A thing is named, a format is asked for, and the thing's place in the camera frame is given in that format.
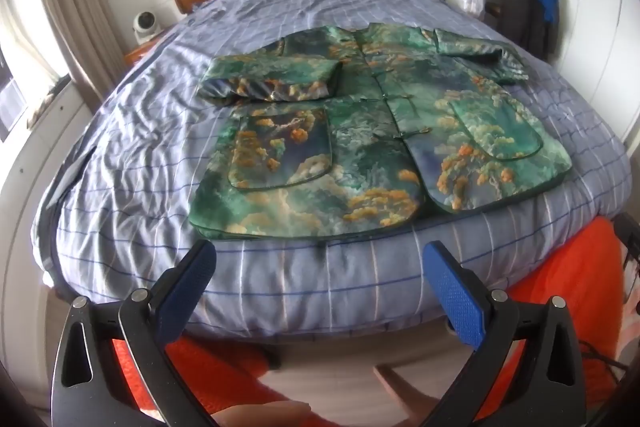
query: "black jacket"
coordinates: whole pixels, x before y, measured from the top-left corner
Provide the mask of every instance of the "black jacket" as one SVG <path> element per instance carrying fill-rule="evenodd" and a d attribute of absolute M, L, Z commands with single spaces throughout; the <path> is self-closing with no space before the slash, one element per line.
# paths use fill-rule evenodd
<path fill-rule="evenodd" d="M 547 60 L 558 42 L 558 19 L 558 3 L 556 22 L 548 22 L 539 0 L 502 0 L 497 29 L 534 57 Z"/>

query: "wrinkled sheet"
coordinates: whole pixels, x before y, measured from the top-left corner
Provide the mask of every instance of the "wrinkled sheet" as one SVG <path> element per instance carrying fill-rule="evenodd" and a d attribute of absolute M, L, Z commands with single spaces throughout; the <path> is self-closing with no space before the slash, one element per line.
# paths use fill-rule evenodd
<path fill-rule="evenodd" d="M 210 0 L 128 74 L 65 162 L 96 147 L 58 222 L 70 285 L 98 302 L 124 298 L 151 286 L 197 240 L 189 204 L 229 112 L 196 96 L 214 56 L 315 26 L 370 22 L 504 40 L 439 0 Z M 427 242 L 442 241 L 485 283 L 504 288 L 598 214 L 616 214 L 631 188 L 622 143 L 551 66 L 520 53 L 531 79 L 507 89 L 571 155 L 574 168 L 561 185 L 493 212 L 416 221 L 374 240 L 217 242 L 215 276 L 188 328 L 288 341 L 417 325 L 442 314 L 420 263 Z"/>

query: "hanging clothes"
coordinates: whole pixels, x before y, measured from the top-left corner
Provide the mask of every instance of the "hanging clothes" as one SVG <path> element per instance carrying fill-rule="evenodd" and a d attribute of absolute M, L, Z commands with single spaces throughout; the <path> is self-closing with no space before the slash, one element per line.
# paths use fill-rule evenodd
<path fill-rule="evenodd" d="M 547 60 L 558 42 L 559 0 L 503 0 L 497 30 Z"/>

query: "window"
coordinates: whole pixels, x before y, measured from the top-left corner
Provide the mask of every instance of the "window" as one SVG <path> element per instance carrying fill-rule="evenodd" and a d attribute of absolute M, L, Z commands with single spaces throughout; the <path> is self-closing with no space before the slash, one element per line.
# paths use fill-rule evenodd
<path fill-rule="evenodd" d="M 9 131 L 26 107 L 25 99 L 15 83 L 0 48 L 0 141 L 4 141 L 9 136 Z"/>

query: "black cable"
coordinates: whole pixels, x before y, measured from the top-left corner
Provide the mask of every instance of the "black cable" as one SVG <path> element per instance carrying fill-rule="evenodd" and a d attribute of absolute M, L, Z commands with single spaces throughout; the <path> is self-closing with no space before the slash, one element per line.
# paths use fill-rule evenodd
<path fill-rule="evenodd" d="M 613 360 L 613 359 L 610 359 L 609 357 L 606 357 L 605 355 L 598 352 L 598 350 L 587 341 L 578 340 L 578 343 L 585 346 L 588 350 L 587 352 L 585 351 L 581 352 L 581 355 L 585 360 L 600 360 L 601 362 L 604 362 L 605 367 L 607 368 L 607 371 L 609 371 L 609 374 L 611 375 L 611 378 L 613 378 L 613 380 L 616 382 L 616 385 L 620 383 L 620 380 L 618 379 L 616 374 L 613 372 L 613 369 L 611 367 L 616 367 L 618 369 L 622 369 L 623 371 L 626 371 L 627 369 L 629 369 L 628 365 L 625 365 L 622 362 L 618 362 L 618 360 Z"/>

